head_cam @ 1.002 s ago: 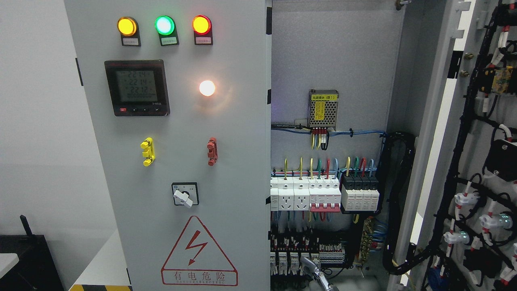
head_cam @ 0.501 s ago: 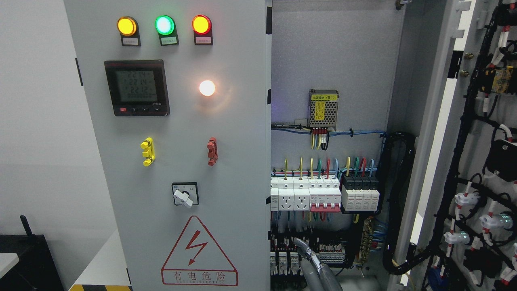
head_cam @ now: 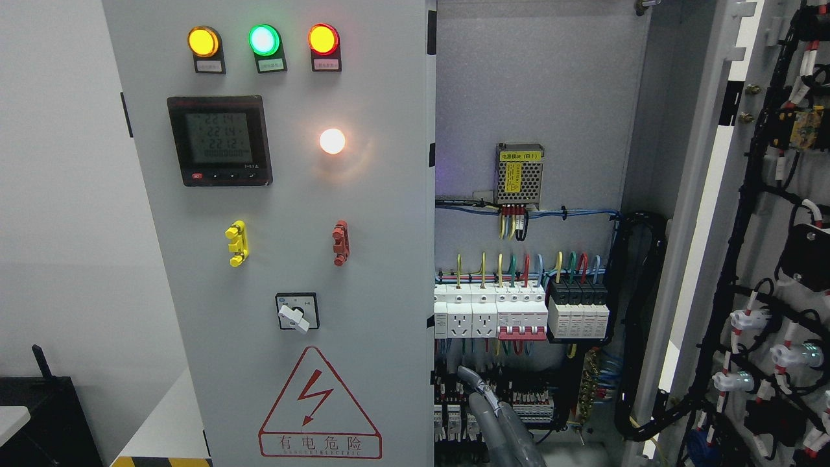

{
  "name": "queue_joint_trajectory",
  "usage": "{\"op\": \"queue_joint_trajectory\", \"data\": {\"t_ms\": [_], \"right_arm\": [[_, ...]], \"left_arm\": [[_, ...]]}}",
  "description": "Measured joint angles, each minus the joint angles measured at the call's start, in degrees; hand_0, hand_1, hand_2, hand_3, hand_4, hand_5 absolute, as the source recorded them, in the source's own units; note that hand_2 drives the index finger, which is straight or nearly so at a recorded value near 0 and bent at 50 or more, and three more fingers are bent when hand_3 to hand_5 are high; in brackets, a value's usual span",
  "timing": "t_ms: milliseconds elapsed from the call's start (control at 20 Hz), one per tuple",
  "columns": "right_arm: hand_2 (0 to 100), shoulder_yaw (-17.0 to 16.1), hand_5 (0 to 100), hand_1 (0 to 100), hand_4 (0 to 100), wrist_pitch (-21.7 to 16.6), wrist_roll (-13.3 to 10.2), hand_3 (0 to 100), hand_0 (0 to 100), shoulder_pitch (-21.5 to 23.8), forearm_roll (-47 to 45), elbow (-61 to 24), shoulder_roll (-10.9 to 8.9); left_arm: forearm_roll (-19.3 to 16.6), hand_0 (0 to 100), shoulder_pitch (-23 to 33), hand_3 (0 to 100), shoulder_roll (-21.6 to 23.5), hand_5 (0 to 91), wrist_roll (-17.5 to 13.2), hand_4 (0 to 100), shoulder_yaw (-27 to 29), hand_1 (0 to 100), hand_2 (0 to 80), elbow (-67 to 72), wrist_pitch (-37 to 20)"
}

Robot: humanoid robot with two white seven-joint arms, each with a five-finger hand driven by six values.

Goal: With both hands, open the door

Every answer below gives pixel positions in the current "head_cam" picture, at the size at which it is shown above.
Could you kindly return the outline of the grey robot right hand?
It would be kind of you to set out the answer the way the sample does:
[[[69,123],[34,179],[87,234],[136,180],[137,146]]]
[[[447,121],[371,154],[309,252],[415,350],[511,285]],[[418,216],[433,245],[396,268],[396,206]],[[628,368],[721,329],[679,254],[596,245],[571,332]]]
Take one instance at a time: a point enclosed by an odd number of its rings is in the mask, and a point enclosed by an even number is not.
[[[494,466],[545,466],[530,431],[506,402],[474,370],[459,366],[457,375],[471,387],[469,408],[477,420]]]

